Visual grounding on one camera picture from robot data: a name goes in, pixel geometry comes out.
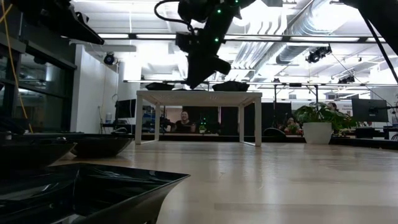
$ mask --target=white plant pot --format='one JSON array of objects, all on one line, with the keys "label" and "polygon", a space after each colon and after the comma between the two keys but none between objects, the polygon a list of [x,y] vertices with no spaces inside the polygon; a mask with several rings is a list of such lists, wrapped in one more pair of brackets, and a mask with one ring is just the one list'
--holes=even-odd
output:
[{"label": "white plant pot", "polygon": [[304,138],[307,144],[329,144],[333,130],[331,123],[304,123]]}]

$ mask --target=white table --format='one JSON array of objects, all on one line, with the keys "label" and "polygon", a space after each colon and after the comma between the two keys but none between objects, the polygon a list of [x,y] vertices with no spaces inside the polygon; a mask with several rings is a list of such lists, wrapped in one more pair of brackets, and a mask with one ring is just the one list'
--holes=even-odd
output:
[{"label": "white table", "polygon": [[[261,146],[261,97],[262,93],[221,92],[221,91],[137,91],[136,144],[142,142],[142,101],[156,106],[155,140],[159,140],[160,106],[236,106],[239,108],[239,141]],[[244,142],[244,108],[255,103],[254,137],[255,144]]]}]

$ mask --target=table leg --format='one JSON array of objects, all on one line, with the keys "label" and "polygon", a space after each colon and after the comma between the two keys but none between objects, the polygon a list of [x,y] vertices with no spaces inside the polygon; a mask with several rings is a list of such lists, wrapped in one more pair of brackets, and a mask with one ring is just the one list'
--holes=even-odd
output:
[{"label": "table leg", "polygon": [[239,142],[244,142],[244,106],[239,106]]},{"label": "table leg", "polygon": [[141,144],[141,132],[142,132],[142,96],[137,95],[137,114],[136,114],[136,144]]},{"label": "table leg", "polygon": [[160,129],[160,104],[156,104],[156,109],[155,109],[155,141],[159,141],[159,129]]},{"label": "table leg", "polygon": [[261,142],[262,142],[262,130],[261,130],[261,98],[257,97],[255,100],[255,130],[254,130],[254,137],[256,139],[256,147],[260,147],[261,146]]}]

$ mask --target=wooden floor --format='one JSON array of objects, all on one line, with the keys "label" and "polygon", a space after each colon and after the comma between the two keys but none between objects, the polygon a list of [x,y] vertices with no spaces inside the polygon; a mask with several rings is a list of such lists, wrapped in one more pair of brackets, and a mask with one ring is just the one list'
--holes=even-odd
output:
[{"label": "wooden floor", "polygon": [[[59,164],[82,162],[68,155]],[[181,172],[160,224],[398,223],[398,152],[342,146],[156,142],[86,161]]]}]

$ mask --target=black tray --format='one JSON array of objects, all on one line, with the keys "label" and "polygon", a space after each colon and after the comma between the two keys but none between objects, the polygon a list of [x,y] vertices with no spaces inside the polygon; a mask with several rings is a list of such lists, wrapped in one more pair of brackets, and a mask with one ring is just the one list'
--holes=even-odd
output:
[{"label": "black tray", "polygon": [[62,139],[1,141],[0,173],[47,167],[62,158],[73,147],[75,143]]},{"label": "black tray", "polygon": [[79,138],[68,138],[77,143],[72,153],[81,158],[114,157],[123,151],[133,138],[112,135],[84,135]]},{"label": "black tray", "polygon": [[0,180],[0,223],[156,223],[188,176],[94,164],[19,172]]}]

